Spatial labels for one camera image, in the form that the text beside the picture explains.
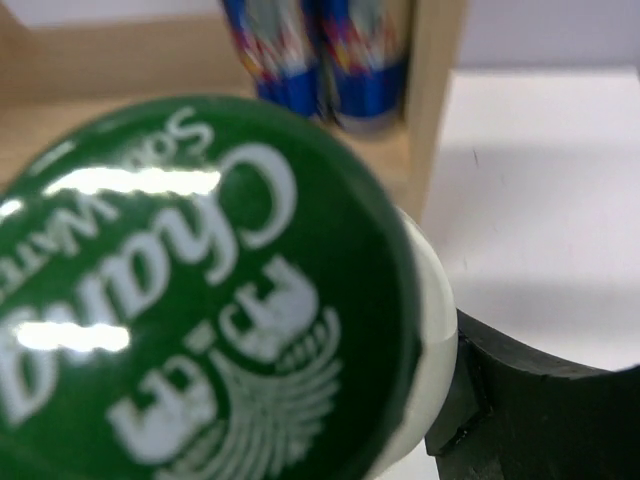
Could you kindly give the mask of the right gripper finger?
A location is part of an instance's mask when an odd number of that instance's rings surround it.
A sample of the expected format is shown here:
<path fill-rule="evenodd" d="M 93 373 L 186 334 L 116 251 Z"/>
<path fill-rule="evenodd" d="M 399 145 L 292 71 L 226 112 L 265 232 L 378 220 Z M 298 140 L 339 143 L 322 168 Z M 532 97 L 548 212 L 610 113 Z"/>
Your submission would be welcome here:
<path fill-rule="evenodd" d="M 589 367 L 457 319 L 454 377 L 424 437 L 440 478 L 638 478 L 638 367 Z"/>

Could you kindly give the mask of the large clear soda water bottle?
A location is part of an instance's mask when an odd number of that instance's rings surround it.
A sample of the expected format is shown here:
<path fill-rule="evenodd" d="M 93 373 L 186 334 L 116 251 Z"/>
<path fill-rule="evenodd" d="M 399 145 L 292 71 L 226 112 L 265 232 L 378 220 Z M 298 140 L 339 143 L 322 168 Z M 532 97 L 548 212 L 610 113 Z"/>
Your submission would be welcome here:
<path fill-rule="evenodd" d="M 154 99 L 1 195 L 5 479 L 372 479 L 456 364 L 433 248 L 356 152 L 272 104 Z"/>

